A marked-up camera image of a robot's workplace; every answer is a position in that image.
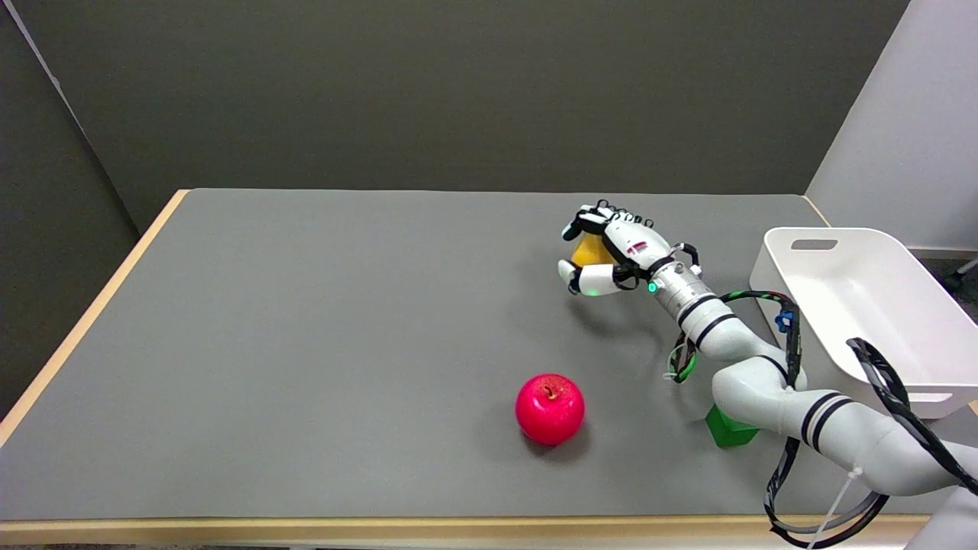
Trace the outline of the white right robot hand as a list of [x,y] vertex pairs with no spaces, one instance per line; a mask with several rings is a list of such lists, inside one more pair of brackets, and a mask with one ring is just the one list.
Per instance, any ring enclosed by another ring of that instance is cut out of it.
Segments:
[[581,205],[562,231],[565,241],[600,248],[600,260],[560,260],[558,273],[572,295],[606,296],[649,283],[657,270],[674,261],[673,244],[653,229],[653,220],[616,208],[604,199]]

